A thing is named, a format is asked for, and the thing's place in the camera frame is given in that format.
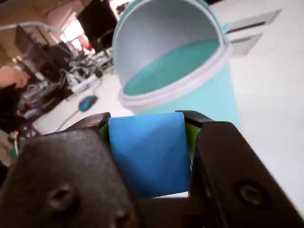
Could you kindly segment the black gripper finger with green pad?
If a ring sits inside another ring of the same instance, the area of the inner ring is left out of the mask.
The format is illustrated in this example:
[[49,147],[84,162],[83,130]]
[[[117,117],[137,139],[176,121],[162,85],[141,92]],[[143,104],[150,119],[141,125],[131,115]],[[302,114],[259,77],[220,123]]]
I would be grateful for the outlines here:
[[304,220],[237,127],[196,112],[185,122],[198,127],[189,210],[179,228],[301,228]]
[[138,228],[140,214],[111,153],[109,113],[26,140],[0,196],[3,228]]

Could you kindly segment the bare person hand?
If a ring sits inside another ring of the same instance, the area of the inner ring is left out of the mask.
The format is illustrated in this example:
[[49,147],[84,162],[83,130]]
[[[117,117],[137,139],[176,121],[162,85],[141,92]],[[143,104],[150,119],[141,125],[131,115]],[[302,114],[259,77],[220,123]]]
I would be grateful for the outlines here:
[[30,76],[18,69],[10,66],[2,66],[0,68],[0,87],[6,88],[15,86],[16,88],[23,88],[29,81]]

